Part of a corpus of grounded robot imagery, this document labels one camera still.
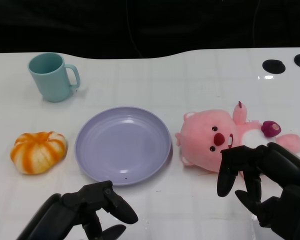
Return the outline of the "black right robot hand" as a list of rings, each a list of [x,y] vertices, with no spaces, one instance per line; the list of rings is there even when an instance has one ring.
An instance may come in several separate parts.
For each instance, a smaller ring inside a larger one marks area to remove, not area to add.
[[[235,190],[251,213],[257,239],[300,240],[300,157],[270,142],[221,151],[217,194],[225,197],[238,174],[245,190]]]

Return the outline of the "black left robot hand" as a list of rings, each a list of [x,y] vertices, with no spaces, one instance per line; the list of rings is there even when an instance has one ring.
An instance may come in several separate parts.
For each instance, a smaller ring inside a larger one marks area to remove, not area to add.
[[[97,211],[104,209],[117,224],[103,230]],[[116,240],[139,220],[133,208],[113,190],[110,180],[88,184],[79,191],[51,195],[18,236],[20,240],[63,240],[81,225],[90,240]]]

